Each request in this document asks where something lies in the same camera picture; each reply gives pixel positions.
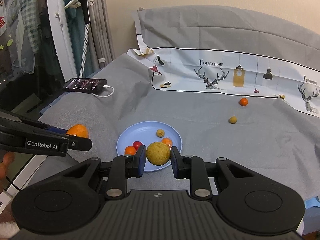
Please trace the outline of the person's left hand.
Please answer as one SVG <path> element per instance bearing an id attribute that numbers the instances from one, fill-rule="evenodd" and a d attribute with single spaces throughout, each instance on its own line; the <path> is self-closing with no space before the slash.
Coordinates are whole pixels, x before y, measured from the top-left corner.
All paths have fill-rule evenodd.
<path id="1" fill-rule="evenodd" d="M 15 153 L 14 152 L 7 152 L 3 155 L 2 162 L 0 163 L 0 193 L 3 192 L 3 180 L 8 174 L 9 166 L 15 160 Z"/>

